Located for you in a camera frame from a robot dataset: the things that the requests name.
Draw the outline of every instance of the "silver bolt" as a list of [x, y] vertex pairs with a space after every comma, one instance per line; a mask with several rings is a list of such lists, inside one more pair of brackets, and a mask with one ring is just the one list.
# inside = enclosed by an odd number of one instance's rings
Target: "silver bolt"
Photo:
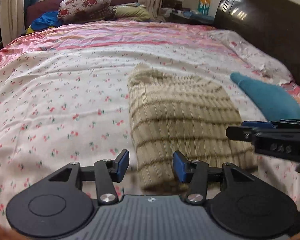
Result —
[[101, 195], [100, 199], [101, 199], [101, 201], [108, 203], [108, 202], [115, 200], [115, 195], [113, 195], [111, 193], [106, 193], [106, 194]]
[[150, 197], [150, 198], [148, 198], [148, 201], [149, 202], [154, 202], [156, 199], [154, 198], [154, 197]]
[[286, 147], [286, 153], [290, 153], [290, 152], [292, 152], [292, 146], [291, 146], [291, 145], [288, 145], [288, 146]]
[[277, 144], [276, 143], [272, 143], [270, 145], [270, 151], [274, 151], [274, 150], [276, 150], [276, 148], [277, 148]]
[[188, 200], [190, 202], [199, 202], [199, 201], [203, 200], [203, 196], [200, 194], [191, 194], [188, 196]]
[[282, 152], [282, 153], [284, 152], [283, 144], [278, 147], [278, 152]]

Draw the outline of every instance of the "floral pillow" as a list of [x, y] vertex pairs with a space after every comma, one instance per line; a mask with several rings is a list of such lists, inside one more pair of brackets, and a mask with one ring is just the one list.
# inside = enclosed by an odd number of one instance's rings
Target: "floral pillow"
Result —
[[77, 19], [77, 14], [89, 14], [108, 7], [111, 0], [63, 0], [60, 4], [58, 18], [64, 23], [71, 23]]

